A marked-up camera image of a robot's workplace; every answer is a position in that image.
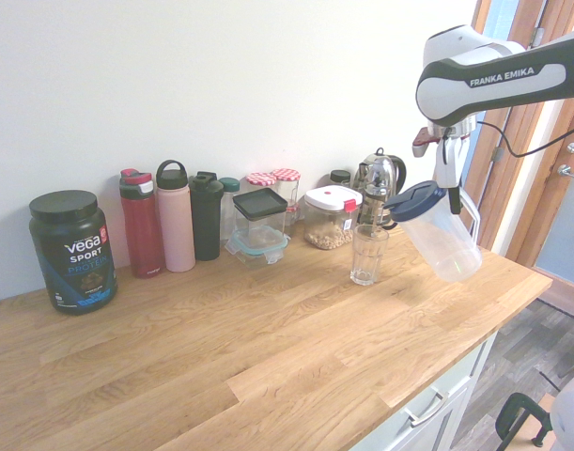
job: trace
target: black container lid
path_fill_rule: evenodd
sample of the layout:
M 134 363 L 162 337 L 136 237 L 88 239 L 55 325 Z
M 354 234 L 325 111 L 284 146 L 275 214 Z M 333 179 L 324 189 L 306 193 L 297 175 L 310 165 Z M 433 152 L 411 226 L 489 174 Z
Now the black container lid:
M 196 176 L 189 180 L 191 197 L 203 202 L 220 200 L 224 195 L 224 185 L 217 180 L 213 173 L 197 172 Z
M 94 194 L 79 190 L 48 193 L 30 202 L 32 217 L 50 224 L 82 221 L 95 214 L 97 207 Z
M 335 183 L 342 183 L 343 181 L 351 180 L 351 173 L 349 171 L 342 171 L 341 169 L 335 169 L 331 172 L 331 180 Z
M 394 195 L 384 207 L 391 211 L 391 219 L 396 223 L 404 223 L 432 209 L 446 194 L 447 190 L 440 188 L 436 181 L 423 181 Z
M 287 211 L 288 202 L 271 188 L 235 195 L 234 206 L 249 221 L 258 221 L 276 213 Z
M 175 163 L 179 169 L 165 169 L 168 165 Z M 165 160 L 160 164 L 155 176 L 157 187 L 162 190 L 179 190 L 189 184 L 184 165 L 176 160 Z

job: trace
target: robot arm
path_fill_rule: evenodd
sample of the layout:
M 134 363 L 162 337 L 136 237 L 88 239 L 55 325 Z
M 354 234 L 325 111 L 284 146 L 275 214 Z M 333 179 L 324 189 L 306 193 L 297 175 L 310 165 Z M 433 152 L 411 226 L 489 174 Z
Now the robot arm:
M 473 113 L 574 97 L 574 32 L 525 51 L 463 25 L 428 39 L 416 103 L 429 120 L 414 139 L 415 157 L 438 143 L 435 180 L 461 210 L 459 182 L 468 156 Z
M 528 52 L 494 40 L 431 61 L 427 54 L 451 34 L 462 41 L 478 35 L 466 25 L 428 40 L 416 102 L 431 122 L 451 127 L 479 111 L 574 97 L 574 32 Z

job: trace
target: blue lid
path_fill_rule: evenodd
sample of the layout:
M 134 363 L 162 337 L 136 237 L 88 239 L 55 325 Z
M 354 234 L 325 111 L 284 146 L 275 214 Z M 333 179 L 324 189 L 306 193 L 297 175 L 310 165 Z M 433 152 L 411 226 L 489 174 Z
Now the blue lid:
M 432 209 L 446 194 L 447 190 L 440 188 L 436 181 L 423 181 L 394 195 L 384 207 L 391 211 L 391 219 L 404 223 Z

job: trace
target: door handle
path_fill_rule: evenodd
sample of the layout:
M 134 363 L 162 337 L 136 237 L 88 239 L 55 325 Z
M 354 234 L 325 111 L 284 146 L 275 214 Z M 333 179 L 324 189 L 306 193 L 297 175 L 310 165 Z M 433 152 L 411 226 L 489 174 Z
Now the door handle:
M 412 426 L 413 428 L 418 428 L 420 425 L 426 423 L 433 416 L 435 416 L 437 413 L 439 413 L 439 411 L 447 403 L 447 399 L 449 398 L 449 395 L 447 393 L 442 395 L 439 392 L 439 390 L 437 390 L 436 388 L 434 388 L 434 387 L 431 387 L 431 388 L 435 391 L 435 397 L 439 399 L 439 402 L 437 404 L 435 404 L 433 407 L 431 407 L 430 409 L 428 409 L 428 411 L 423 416 L 421 416 L 419 418 L 416 415 L 414 415 L 412 412 L 410 412 L 408 409 L 405 410 L 405 412 L 408 414 L 409 418 L 411 419 L 410 426 Z
M 570 172 L 572 168 L 568 164 L 560 164 L 558 167 L 558 174 L 562 177 L 572 177 L 574 178 L 574 174 Z

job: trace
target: black cable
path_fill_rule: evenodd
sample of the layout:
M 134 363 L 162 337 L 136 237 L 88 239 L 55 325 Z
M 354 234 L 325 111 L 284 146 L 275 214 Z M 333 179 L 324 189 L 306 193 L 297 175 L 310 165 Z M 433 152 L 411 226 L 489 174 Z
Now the black cable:
M 574 129 L 572 129 L 572 130 L 569 130 L 568 132 L 566 132 L 564 134 L 561 134 L 556 139 L 554 139 L 553 141 L 550 141 L 548 144 L 541 146 L 540 148 L 535 148 L 535 149 L 533 149 L 529 152 L 526 152 L 526 153 L 514 153 L 512 151 L 512 146 L 510 146 L 510 142 L 508 141 L 508 138 L 506 138 L 502 129 L 500 129 L 497 125 L 489 124 L 488 122 L 483 122 L 482 120 L 477 120 L 476 123 L 487 125 L 488 127 L 492 127 L 493 129 L 497 130 L 500 133 L 500 135 L 502 136 L 502 138 L 504 139 L 505 145 L 508 147 L 508 152 L 510 152 L 510 155 L 512 155 L 514 158 L 524 158 L 524 157 L 528 157 L 529 155 L 533 155 L 534 153 L 537 153 L 537 152 L 539 152 L 545 148 L 548 148 L 552 144 L 556 144 L 558 141 L 561 141 L 561 140 L 565 139 L 567 136 L 574 133 Z

